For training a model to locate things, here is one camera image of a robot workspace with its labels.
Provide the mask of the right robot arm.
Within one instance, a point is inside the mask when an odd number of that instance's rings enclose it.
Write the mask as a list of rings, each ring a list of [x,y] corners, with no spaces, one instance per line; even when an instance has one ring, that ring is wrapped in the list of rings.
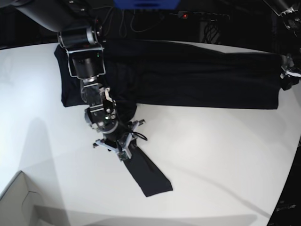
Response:
[[[104,38],[97,18],[76,16],[59,0],[13,0],[10,3],[44,28],[56,32],[58,42],[66,52],[69,74],[80,80],[87,124],[103,138],[93,146],[114,151],[121,161],[133,156],[133,142],[145,137],[136,132],[143,120],[125,123],[111,96],[105,79]]]

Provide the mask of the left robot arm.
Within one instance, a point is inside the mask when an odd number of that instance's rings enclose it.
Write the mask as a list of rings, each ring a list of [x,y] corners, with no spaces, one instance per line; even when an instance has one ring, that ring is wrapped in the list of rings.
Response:
[[[299,0],[266,0],[275,14],[276,49],[284,55],[281,87],[288,90],[301,82],[301,2]]]

